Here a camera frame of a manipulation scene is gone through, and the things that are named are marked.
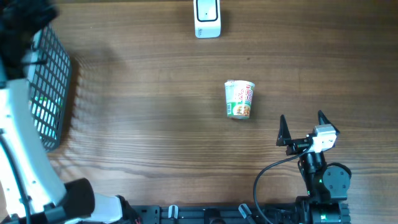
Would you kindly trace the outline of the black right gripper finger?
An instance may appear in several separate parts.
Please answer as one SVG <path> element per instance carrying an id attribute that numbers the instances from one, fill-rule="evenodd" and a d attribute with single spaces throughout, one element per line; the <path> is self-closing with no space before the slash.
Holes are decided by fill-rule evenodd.
<path id="1" fill-rule="evenodd" d="M 330 124 L 335 129 L 336 134 L 340 134 L 340 130 L 325 116 L 322 110 L 318 111 L 318 122 L 319 125 Z"/>
<path id="2" fill-rule="evenodd" d="M 276 140 L 276 146 L 288 146 L 292 143 L 292 138 L 290 135 L 289 128 L 285 116 L 282 114 L 280 116 L 280 126 L 279 133 Z"/>

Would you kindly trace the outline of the cup noodles cup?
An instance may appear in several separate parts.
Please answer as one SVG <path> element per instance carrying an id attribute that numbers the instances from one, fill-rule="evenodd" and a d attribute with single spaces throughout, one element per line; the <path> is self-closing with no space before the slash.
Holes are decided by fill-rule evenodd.
<path id="1" fill-rule="evenodd" d="M 255 84 L 244 80 L 228 80 L 224 83 L 226 115 L 233 119 L 248 119 L 251 114 Z"/>

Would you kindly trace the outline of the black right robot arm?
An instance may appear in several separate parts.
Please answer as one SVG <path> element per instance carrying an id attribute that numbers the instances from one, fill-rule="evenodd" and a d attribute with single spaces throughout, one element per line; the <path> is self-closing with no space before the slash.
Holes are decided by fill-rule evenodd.
<path id="1" fill-rule="evenodd" d="M 297 197 L 289 218 L 292 223 L 350 223 L 348 189 L 352 172 L 345 165 L 327 163 L 324 152 L 335 147 L 340 131 L 318 112 L 318 125 L 304 138 L 292 139 L 284 115 L 276 145 L 285 146 L 288 156 L 298 156 L 298 169 L 305 182 L 307 195 Z"/>

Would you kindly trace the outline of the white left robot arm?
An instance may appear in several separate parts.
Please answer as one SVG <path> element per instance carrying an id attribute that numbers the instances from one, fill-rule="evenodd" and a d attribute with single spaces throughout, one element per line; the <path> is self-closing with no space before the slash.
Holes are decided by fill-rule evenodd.
<path id="1" fill-rule="evenodd" d="M 63 182 L 47 153 L 59 142 L 71 60 L 50 23 L 50 1 L 1 2 L 1 185 L 6 223 L 139 223 L 122 196 L 89 180 Z"/>

